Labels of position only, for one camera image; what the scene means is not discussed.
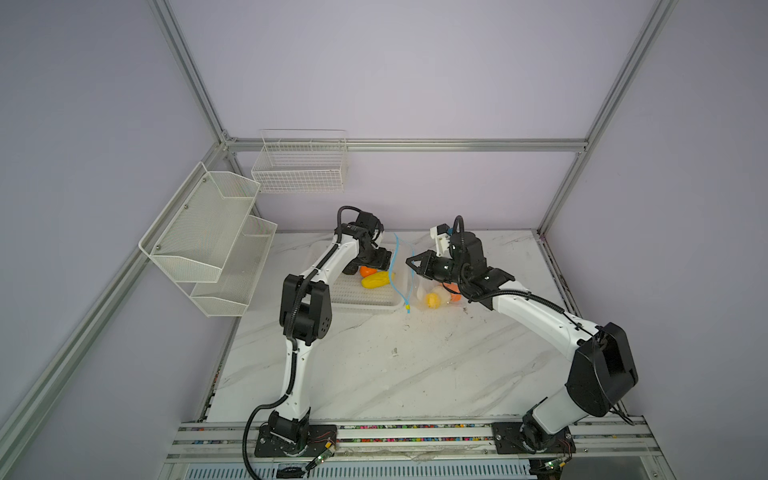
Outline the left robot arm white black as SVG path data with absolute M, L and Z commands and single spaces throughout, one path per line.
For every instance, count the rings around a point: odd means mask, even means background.
M 283 396 L 270 414 L 270 431 L 299 446 L 309 435 L 310 403 L 304 382 L 310 370 L 314 343 L 332 323 L 331 287 L 341 275 L 362 266 L 386 270 L 392 253 L 378 245 L 384 231 L 374 214 L 353 206 L 337 211 L 331 243 L 303 273 L 286 276 L 282 285 L 279 322 L 286 339 L 287 363 Z

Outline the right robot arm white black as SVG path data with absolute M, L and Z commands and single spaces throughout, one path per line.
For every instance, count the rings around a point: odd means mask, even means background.
M 569 362 L 563 386 L 524 415 L 519 436 L 542 451 L 564 429 L 588 417 L 603 417 L 638 383 L 626 332 L 572 315 L 535 294 L 515 276 L 488 264 L 482 241 L 457 216 L 451 226 L 431 229 L 433 249 L 405 260 L 422 278 L 448 286 L 469 303 L 507 316 L 552 345 Z

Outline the clear zip top bag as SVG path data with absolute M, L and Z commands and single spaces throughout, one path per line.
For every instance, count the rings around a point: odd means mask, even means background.
M 411 235 L 411 234 L 407 234 L 406 232 L 403 232 L 400 234 L 398 233 L 386 234 L 385 246 L 392 251 L 391 266 L 388 270 L 391 282 L 393 278 L 392 267 L 395 264 L 395 259 L 393 258 L 393 255 L 397 254 L 398 252 L 401 252 L 402 255 L 404 256 L 404 263 L 405 263 L 405 260 L 408 257 L 421 254 L 428 249 L 432 249 L 432 250 L 435 249 L 434 241 L 430 238 L 428 234 Z M 407 268 L 412 274 L 412 282 L 413 282 L 412 284 L 413 291 L 410 295 L 410 300 L 406 301 L 405 303 L 405 308 L 408 312 L 416 311 L 416 310 L 419 310 L 419 311 L 437 310 L 437 309 L 429 309 L 425 305 L 424 300 L 425 300 L 425 296 L 428 293 L 435 293 L 435 290 L 439 287 L 444 287 L 446 290 L 454 294 L 448 288 L 448 285 L 451 283 L 438 282 L 438 281 L 425 279 L 423 277 L 418 276 L 416 273 L 414 273 L 408 266 Z M 442 305 L 438 309 L 446 309 L 448 306 L 461 305 L 462 303 L 465 303 L 464 298 L 462 298 L 461 301 L 452 302 L 450 305 Z

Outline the cream white garlic bulb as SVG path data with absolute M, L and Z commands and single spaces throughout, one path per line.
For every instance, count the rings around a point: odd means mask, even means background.
M 453 294 L 444 287 L 437 288 L 435 294 L 439 299 L 440 305 L 450 305 L 453 302 Z

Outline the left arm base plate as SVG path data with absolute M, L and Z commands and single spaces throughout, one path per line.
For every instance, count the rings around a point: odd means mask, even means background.
M 304 443 L 292 443 L 278 436 L 266 424 L 259 428 L 256 458 L 316 457 L 328 449 L 327 444 L 337 442 L 338 427 L 331 424 L 312 424 Z

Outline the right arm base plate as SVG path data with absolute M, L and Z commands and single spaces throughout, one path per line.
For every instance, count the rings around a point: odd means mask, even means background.
M 498 454 L 572 454 L 575 444 L 565 428 L 549 434 L 533 423 L 494 422 L 492 437 Z

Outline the yellow lemon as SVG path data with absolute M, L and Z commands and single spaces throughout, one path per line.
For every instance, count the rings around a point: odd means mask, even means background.
M 442 299 L 441 299 L 440 295 L 439 295 L 439 294 L 437 294 L 437 293 L 428 293 L 428 294 L 425 296 L 425 300 L 424 300 L 424 302 L 425 302 L 425 305 L 426 305 L 426 306 L 427 306 L 429 309 L 438 309 L 438 308 L 440 308 L 440 307 L 442 306 L 442 304 L 443 304 L 443 301 L 442 301 Z

